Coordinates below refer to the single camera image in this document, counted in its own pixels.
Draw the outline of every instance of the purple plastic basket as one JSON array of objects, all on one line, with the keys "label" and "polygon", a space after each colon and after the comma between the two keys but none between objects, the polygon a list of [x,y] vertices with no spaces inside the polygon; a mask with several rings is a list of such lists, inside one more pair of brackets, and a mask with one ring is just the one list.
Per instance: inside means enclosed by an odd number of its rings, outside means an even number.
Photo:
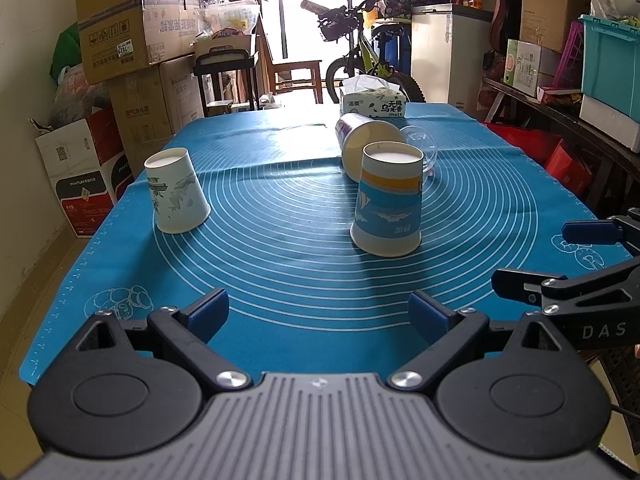
[{"label": "purple plastic basket", "polygon": [[580,88],[583,57],[584,25],[581,22],[571,22],[558,71],[552,83],[554,88]]}]

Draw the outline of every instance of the baseboard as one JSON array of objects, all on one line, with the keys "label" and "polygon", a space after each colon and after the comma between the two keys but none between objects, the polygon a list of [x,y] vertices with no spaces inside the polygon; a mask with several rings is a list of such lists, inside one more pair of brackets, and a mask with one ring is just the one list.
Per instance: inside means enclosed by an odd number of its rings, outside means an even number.
[{"label": "baseboard", "polygon": [[11,350],[18,342],[20,331],[27,321],[36,300],[53,273],[60,266],[62,259],[68,253],[76,238],[71,226],[65,223],[55,240],[42,253],[33,269],[27,274],[18,293],[4,312],[4,316],[0,319],[0,370],[4,368],[4,364],[9,360]]}]

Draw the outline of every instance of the tissue pack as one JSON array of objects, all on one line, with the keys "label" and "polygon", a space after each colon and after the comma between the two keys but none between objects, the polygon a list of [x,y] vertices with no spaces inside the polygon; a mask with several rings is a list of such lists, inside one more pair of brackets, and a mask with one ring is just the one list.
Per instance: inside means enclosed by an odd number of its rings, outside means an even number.
[{"label": "tissue pack", "polygon": [[405,104],[400,87],[378,77],[351,77],[340,87],[340,115],[352,112],[366,117],[404,117]]}]

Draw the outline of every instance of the grey ribbed surface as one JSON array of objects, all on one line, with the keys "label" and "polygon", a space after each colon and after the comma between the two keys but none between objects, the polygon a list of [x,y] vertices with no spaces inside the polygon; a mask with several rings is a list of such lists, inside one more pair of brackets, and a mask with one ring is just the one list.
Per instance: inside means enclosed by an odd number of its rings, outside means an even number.
[{"label": "grey ribbed surface", "polygon": [[138,458],[88,462],[48,454],[25,480],[494,480],[616,478],[591,453],[507,460],[453,435],[430,402],[373,374],[267,374],[217,396],[174,443]]}]

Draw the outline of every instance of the upside-down paper cup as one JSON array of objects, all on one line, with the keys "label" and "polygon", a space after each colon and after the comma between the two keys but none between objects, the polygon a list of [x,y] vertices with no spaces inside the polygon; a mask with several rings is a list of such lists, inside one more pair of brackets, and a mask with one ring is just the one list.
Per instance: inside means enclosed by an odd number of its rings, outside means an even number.
[{"label": "upside-down paper cup", "polygon": [[362,150],[367,144],[381,140],[404,142],[404,136],[393,124],[360,114],[344,114],[335,125],[335,135],[342,150],[344,171],[356,182],[360,180]]},{"label": "upside-down paper cup", "polygon": [[404,142],[365,146],[351,226],[351,239],[363,251],[394,258],[420,245],[423,158]]},{"label": "upside-down paper cup", "polygon": [[207,219],[211,206],[185,148],[151,155],[145,169],[158,229],[168,234],[185,233]]}]

